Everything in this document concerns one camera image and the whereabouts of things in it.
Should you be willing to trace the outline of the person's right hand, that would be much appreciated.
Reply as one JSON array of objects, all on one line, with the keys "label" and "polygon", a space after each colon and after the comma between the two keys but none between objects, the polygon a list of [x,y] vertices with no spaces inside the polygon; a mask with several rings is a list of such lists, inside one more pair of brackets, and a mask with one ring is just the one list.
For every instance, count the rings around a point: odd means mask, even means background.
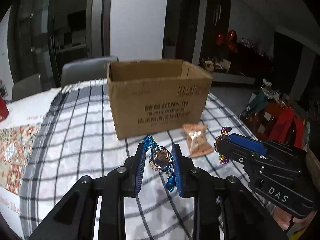
[{"label": "person's right hand", "polygon": [[283,230],[287,230],[291,222],[298,224],[298,230],[300,230],[306,228],[311,223],[316,213],[317,211],[312,211],[306,218],[299,219],[293,217],[291,214],[285,212],[279,207],[275,207],[273,217]]}]

